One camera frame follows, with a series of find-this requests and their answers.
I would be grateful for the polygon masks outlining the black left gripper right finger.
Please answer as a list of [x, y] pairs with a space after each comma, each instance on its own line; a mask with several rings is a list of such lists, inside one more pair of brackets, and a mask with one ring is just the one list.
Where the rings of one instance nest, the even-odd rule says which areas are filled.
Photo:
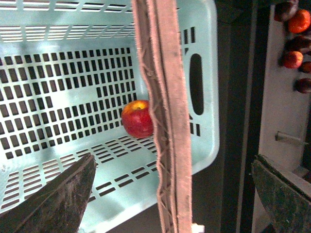
[[311, 231], [311, 184], [264, 155], [252, 163], [260, 201], [277, 233]]

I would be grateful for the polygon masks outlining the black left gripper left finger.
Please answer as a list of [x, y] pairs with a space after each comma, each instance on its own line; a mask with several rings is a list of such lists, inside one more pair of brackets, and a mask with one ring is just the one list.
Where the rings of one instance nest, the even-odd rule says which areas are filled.
[[88, 153], [0, 217], [2, 233], [76, 233], [88, 204], [96, 162]]

